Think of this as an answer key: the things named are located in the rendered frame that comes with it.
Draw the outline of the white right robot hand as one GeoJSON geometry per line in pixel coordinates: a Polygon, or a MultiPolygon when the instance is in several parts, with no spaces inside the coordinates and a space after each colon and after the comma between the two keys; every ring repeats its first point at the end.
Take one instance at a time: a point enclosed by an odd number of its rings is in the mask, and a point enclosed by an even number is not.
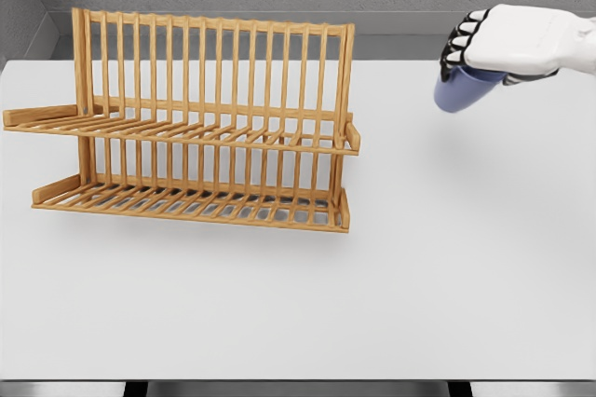
{"type": "Polygon", "coordinates": [[[454,27],[440,56],[440,76],[455,66],[504,72],[505,85],[576,70],[577,31],[585,18],[559,9],[500,4],[454,27]]]}

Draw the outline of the blue cup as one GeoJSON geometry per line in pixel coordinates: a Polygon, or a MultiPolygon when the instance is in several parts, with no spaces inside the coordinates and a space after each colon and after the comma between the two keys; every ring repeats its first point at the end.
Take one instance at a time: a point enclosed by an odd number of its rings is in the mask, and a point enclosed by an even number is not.
{"type": "Polygon", "coordinates": [[[435,104],[449,113],[462,111],[488,94],[506,75],[465,65],[455,66],[447,81],[437,80],[435,104]]]}

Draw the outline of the wooden two-tier dish rack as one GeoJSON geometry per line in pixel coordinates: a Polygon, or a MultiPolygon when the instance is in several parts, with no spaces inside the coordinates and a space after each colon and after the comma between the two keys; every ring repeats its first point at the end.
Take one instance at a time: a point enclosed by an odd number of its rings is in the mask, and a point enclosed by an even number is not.
{"type": "Polygon", "coordinates": [[[38,209],[346,233],[355,27],[72,12],[75,101],[6,110],[72,135],[77,174],[38,209]]]}

